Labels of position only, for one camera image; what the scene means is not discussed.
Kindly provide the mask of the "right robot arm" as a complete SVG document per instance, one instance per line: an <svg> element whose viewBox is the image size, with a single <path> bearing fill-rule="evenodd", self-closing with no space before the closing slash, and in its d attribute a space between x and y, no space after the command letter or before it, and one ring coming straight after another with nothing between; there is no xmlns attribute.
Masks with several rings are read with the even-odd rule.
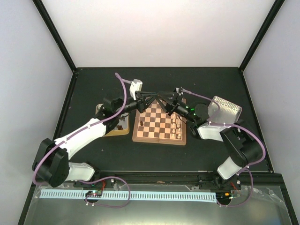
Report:
<svg viewBox="0 0 300 225"><path fill-rule="evenodd" d="M187 105L183 102L185 89L173 92L160 91L157 101L163 110L172 115L177 113L187 120L193 136L203 140L222 142L228 158L216 169L213 175L214 186L223 189L230 184L230 178L263 161L266 149L263 142L247 128L247 123L230 116L221 109L220 103L211 100Z"/></svg>

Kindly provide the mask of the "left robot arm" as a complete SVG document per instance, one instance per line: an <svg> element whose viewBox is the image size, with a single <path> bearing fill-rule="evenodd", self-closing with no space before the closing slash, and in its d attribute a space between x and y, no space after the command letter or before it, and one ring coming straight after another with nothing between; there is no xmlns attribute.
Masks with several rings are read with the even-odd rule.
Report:
<svg viewBox="0 0 300 225"><path fill-rule="evenodd" d="M92 141L114 130L123 114L135 110L144 112L156 96L154 92L137 91L135 97L105 100L85 125L54 141L44 139L32 165L33 182L38 185L36 178L40 178L54 188L65 181L79 180L96 187L101 180L96 169L88 163L72 163L70 159Z"/></svg>

